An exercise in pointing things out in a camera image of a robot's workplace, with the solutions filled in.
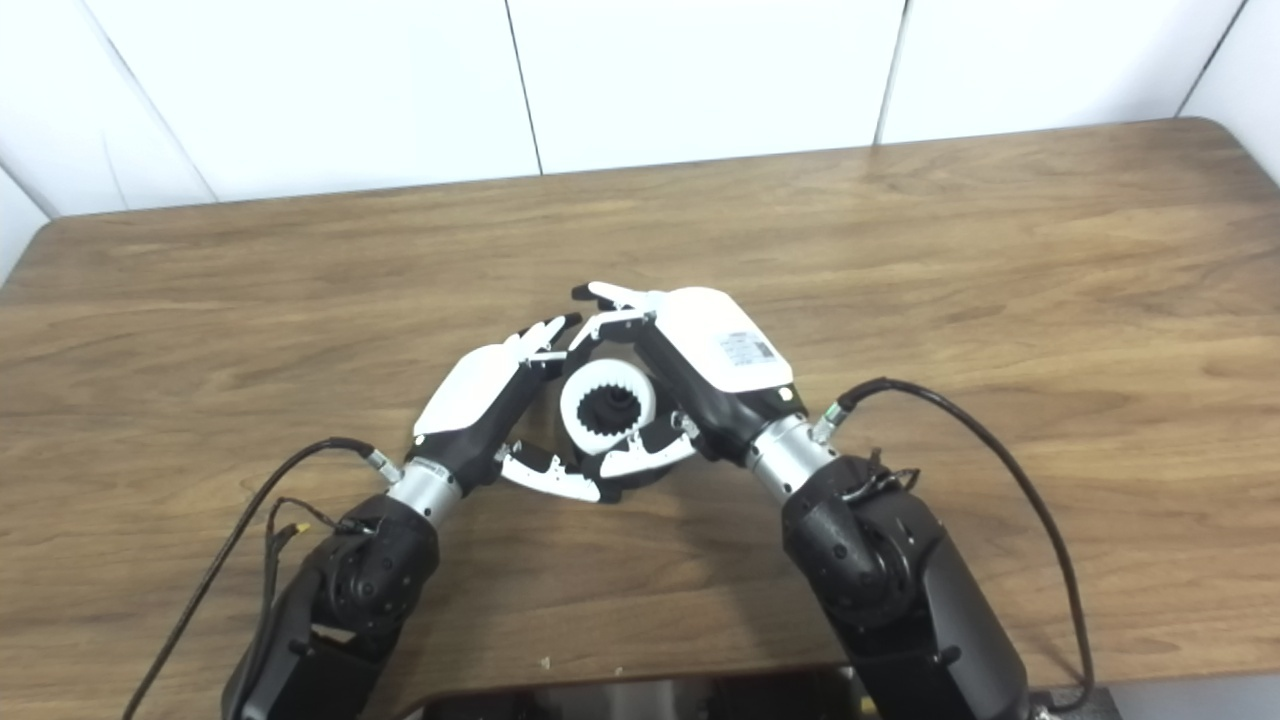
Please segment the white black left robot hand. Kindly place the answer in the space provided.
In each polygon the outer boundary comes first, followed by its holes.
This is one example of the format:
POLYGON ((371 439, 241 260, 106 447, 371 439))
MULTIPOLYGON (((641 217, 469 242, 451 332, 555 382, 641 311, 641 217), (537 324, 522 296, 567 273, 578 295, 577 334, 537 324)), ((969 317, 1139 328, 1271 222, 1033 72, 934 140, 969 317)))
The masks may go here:
POLYGON ((434 529, 463 498, 499 479, 602 502, 598 484, 576 466, 536 445, 511 439, 545 384, 561 377, 567 354, 553 347, 581 320, 577 313, 553 316, 463 355, 415 421, 412 447, 388 497, 434 529))

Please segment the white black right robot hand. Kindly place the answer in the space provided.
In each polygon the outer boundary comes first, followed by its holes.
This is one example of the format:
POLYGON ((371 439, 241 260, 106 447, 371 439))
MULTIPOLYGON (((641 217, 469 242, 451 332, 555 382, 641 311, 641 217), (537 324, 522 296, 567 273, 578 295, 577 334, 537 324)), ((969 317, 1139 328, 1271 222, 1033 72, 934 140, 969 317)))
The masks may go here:
POLYGON ((750 471, 785 503, 835 460, 835 451, 812 436, 792 368, 726 292, 640 291, 593 281, 571 295, 596 304, 570 343, 571 366, 603 342, 630 345, 671 404, 605 452, 585 457, 589 479, 657 471, 700 454, 750 471))

